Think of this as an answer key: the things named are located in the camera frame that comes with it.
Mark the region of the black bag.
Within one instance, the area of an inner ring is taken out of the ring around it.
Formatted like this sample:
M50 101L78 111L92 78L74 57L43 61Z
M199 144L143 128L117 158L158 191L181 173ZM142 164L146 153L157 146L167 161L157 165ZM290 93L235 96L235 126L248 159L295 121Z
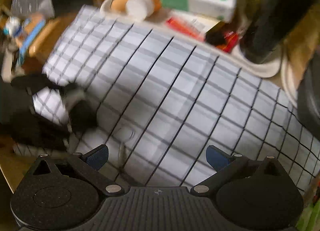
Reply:
M97 114L86 100L77 102L68 113L73 132L85 132L98 126Z

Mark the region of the cardboard box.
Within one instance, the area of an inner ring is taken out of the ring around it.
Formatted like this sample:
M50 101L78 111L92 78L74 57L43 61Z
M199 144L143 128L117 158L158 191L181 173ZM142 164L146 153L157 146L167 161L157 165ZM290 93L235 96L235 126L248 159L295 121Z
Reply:
M1 135L1 171L12 193L15 192L24 175L36 159L33 156L16 155L13 151L14 144L15 142L9 136Z

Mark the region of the checkered tablecloth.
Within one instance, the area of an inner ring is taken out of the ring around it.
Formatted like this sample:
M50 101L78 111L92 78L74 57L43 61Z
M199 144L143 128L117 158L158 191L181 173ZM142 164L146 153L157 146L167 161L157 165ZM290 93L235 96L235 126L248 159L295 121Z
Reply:
M103 17L84 7L43 72L82 86L98 127L71 137L71 149L109 149L101 172L142 185L191 187L214 170L206 149L279 160L305 191L319 172L319 141L284 91L216 51L168 33Z

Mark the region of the grey zip case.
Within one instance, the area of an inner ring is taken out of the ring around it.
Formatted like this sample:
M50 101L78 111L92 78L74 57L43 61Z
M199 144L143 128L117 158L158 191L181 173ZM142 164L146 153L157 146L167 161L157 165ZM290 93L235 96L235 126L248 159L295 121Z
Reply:
M298 88L298 117L314 136L319 135L319 55L308 63Z

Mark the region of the white serving tray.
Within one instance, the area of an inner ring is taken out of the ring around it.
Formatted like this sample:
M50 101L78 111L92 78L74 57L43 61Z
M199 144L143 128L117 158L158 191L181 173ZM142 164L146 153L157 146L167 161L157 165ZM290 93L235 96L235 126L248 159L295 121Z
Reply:
M248 61L242 55L240 47L237 44L230 54L224 52L215 46L208 44L204 41L205 33L219 23L212 18L206 18L202 16L191 15L189 13L177 10L160 9L144 21L138 21L124 13L119 13L111 10L113 0L105 0L101 7L100 13L106 17L119 18L121 22L137 22L138 25L147 26L149 28L157 29L163 33L170 33L173 36L180 37L185 41L190 41L194 44L199 44L205 50L216 51L220 55L224 55L235 64L251 72L252 74L261 78L271 78L287 69L287 56L284 53L284 47L278 46L276 50L270 55L268 61L264 64L254 64ZM188 35L178 29L168 25L167 20L173 19L177 21L179 25L183 25L184 28L196 29L198 26L202 26L203 30L197 36Z

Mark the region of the beige egg-shaped sponge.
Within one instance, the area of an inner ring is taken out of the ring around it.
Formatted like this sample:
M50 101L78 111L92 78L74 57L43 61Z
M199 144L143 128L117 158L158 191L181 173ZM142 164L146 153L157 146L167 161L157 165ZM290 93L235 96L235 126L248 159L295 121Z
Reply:
M128 0L112 0L110 10L112 12L124 13L126 10L126 4Z

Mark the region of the white round jar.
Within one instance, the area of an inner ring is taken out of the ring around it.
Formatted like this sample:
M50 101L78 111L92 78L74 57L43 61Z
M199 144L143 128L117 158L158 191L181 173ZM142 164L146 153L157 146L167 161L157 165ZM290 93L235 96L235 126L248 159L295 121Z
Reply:
M143 21L161 8L161 0L128 0L125 10L128 16Z

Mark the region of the pink white flat box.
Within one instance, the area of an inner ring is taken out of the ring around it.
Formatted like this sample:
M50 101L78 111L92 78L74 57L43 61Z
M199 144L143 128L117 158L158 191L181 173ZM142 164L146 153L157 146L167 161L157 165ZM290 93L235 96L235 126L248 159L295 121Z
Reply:
M216 26L219 21L214 18L188 15L186 13L172 12L164 24L185 36L203 42L206 33Z

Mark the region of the black thermos bottle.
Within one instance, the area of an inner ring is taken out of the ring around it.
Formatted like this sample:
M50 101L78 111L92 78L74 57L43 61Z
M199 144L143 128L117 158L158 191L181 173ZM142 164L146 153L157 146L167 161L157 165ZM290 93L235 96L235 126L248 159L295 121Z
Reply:
M262 64L318 0L262 0L240 50L252 63Z

